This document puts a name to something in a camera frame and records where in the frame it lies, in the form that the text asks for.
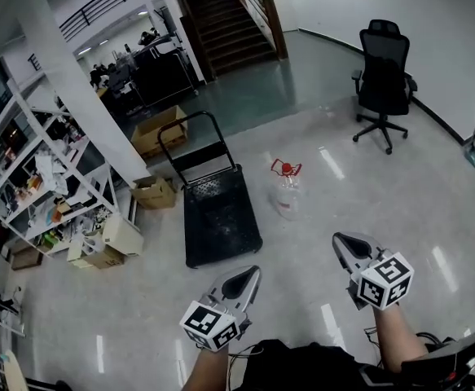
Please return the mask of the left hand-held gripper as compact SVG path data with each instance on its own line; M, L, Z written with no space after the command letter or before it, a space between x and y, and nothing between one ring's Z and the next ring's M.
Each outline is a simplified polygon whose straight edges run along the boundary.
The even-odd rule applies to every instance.
M191 302L180 327L201 348L221 350L233 340L239 340L252 324L245 311L254 302L260 283L259 266L227 271L216 278L209 294L204 293L198 301Z

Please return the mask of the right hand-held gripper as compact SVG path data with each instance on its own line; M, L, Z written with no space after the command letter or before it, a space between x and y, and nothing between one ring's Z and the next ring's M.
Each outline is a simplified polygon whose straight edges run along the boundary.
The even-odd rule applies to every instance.
M401 253L384 253L378 241L357 232L336 232L333 248L350 276L347 291L355 307L387 310L408 293L415 274Z

